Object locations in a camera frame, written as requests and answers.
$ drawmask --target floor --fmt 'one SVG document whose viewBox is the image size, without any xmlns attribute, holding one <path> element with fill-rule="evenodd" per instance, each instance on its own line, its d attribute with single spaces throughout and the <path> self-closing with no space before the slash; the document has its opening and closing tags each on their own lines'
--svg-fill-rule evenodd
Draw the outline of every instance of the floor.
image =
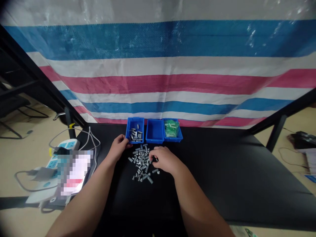
<svg viewBox="0 0 316 237">
<path fill-rule="evenodd" d="M 66 129 L 59 120 L 53 121 L 55 113 L 48 108 L 35 105 L 36 109 L 48 114 L 49 118 L 29 119 L 25 115 L 15 113 L 6 119 L 6 124 L 18 131 L 23 137 L 22 140 L 1 139 L 0 142 L 0 179 L 5 180 L 0 184 L 0 197 L 23 197 L 28 193 L 22 190 L 16 183 L 13 175 L 17 171 L 31 170 L 35 167 L 46 166 L 49 160 L 48 143 L 58 132 Z M 316 109 L 306 108 L 303 111 L 288 118 L 284 128 L 291 131 L 305 131 L 310 134 L 316 134 L 315 126 Z M 266 144 L 272 128 L 266 129 L 256 135 L 256 138 Z M 286 136 L 290 134 L 288 130 L 283 129 L 277 145 L 273 151 L 274 156 L 282 162 L 293 174 L 304 184 L 311 193 L 316 193 L 316 184 L 303 177 L 299 172 L 304 168 L 292 166 L 281 160 L 278 148 L 287 147 L 292 149 L 292 144 Z M 0 136 L 12 136 L 2 126 L 0 126 Z M 60 135 L 58 141 L 69 138 L 68 133 Z M 304 164 L 305 160 L 301 154 L 289 150 L 281 150 L 284 159 L 290 163 Z M 60 211 L 54 211 L 49 214 L 41 214 L 37 208 L 14 208 L 0 211 L 1 227 L 7 236 L 45 236 L 53 221 L 60 214 Z M 282 236 L 300 236 L 316 237 L 316 232 L 291 231 L 280 229 L 267 229 L 248 227 L 259 237 L 282 237 Z"/>
</svg>

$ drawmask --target power strip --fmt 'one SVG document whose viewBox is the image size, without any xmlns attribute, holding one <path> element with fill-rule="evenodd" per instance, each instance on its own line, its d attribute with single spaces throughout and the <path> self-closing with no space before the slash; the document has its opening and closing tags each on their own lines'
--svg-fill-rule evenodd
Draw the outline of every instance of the power strip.
<svg viewBox="0 0 316 237">
<path fill-rule="evenodd" d="M 77 139 L 68 139 L 59 143 L 58 147 L 66 148 L 67 150 L 78 150 L 80 142 Z M 33 192 L 30 194 L 26 203 L 39 203 L 43 201 L 48 201 L 57 197 L 57 185 L 58 185 L 58 171 L 57 171 L 58 158 L 56 155 L 53 155 L 49 162 L 47 163 L 46 168 L 55 169 L 52 177 L 48 180 L 38 182 L 37 189 L 49 188 L 46 190 Z"/>
</svg>

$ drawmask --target striped tarp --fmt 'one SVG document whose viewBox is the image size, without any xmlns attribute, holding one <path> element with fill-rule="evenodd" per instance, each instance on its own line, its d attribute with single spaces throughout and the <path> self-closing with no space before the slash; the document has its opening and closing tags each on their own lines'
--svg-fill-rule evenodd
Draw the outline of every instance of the striped tarp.
<svg viewBox="0 0 316 237">
<path fill-rule="evenodd" d="M 249 128 L 316 87 L 315 1 L 24 0 L 1 23 L 88 122 Z"/>
</svg>

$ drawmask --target blue stripe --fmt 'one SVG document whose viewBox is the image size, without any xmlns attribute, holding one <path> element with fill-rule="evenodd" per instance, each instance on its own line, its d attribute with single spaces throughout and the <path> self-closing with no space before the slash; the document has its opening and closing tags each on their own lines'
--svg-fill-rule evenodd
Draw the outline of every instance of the blue stripe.
<svg viewBox="0 0 316 237">
<path fill-rule="evenodd" d="M 70 90 L 61 91 L 67 100 L 77 99 Z M 240 105 L 224 104 L 198 104 L 180 101 L 168 102 L 142 102 L 142 103 L 84 103 L 90 112 L 98 113 L 161 113 L 167 111 L 185 112 L 193 114 L 227 114 L 235 109 L 247 109 L 255 111 L 277 111 L 291 100 L 252 98 Z"/>
<path fill-rule="evenodd" d="M 277 111 L 291 102 L 292 100 L 252 98 L 238 105 L 236 109 Z"/>
<path fill-rule="evenodd" d="M 74 93 L 71 90 L 63 90 L 60 92 L 67 100 L 77 99 L 77 97 L 74 95 Z"/>
<path fill-rule="evenodd" d="M 300 57 L 316 50 L 316 20 L 194 20 L 5 28 L 26 52 L 36 49 L 51 60 Z"/>
</svg>

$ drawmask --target blue plastic bin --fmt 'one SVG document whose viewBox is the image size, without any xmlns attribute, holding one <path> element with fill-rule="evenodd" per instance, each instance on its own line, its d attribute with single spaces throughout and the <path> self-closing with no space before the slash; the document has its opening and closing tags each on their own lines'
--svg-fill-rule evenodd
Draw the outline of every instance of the blue plastic bin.
<svg viewBox="0 0 316 237">
<path fill-rule="evenodd" d="M 164 142 L 164 125 L 162 120 L 147 120 L 146 142 L 155 144 L 162 144 Z"/>
<path fill-rule="evenodd" d="M 183 139 L 182 136 L 182 132 L 181 132 L 181 128 L 179 127 L 179 132 L 176 138 L 170 138 L 170 137 L 166 137 L 166 131 L 165 131 L 165 121 L 166 120 L 173 120 L 176 122 L 179 122 L 176 118 L 163 118 L 163 127 L 164 127 L 164 138 L 165 138 L 165 142 L 180 142 Z"/>
<path fill-rule="evenodd" d="M 136 131 L 141 131 L 143 133 L 142 135 L 142 141 L 141 142 L 134 142 L 130 141 L 129 143 L 131 144 L 138 144 L 138 143 L 144 143 L 144 138 L 145 138 L 145 130 L 144 130 L 144 124 L 145 124 L 145 119 L 140 118 L 140 117 L 132 117 L 132 118 L 127 118 L 127 127 L 126 127 L 126 138 L 129 139 L 129 135 L 131 135 L 132 132 L 130 132 L 131 128 L 135 128 Z"/>
</svg>

